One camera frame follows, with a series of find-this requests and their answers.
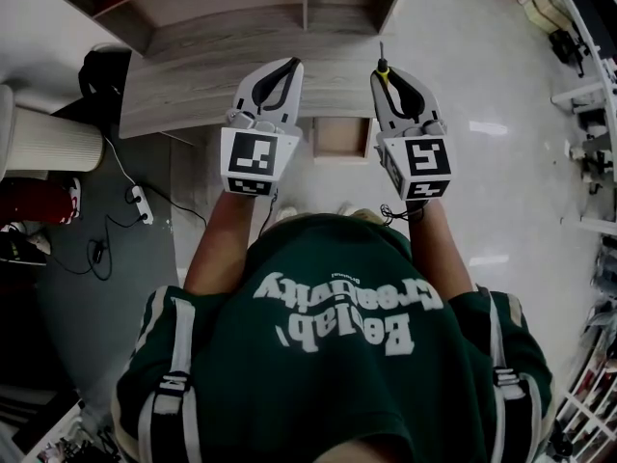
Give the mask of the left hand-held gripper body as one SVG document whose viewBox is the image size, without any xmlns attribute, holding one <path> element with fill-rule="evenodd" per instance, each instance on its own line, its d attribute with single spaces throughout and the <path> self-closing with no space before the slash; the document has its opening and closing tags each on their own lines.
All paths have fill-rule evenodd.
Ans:
<svg viewBox="0 0 617 463">
<path fill-rule="evenodd" d="M 303 136 L 296 126 L 280 127 L 253 114 L 232 110 L 221 129 L 220 169 L 227 192 L 272 197 Z"/>
</svg>

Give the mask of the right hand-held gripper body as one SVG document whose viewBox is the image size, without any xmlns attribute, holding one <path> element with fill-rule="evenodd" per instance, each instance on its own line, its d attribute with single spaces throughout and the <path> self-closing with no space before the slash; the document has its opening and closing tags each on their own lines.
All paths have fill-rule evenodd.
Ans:
<svg viewBox="0 0 617 463">
<path fill-rule="evenodd" d="M 441 198 L 455 175 L 453 144 L 442 120 L 379 132 L 377 151 L 399 198 Z"/>
</svg>

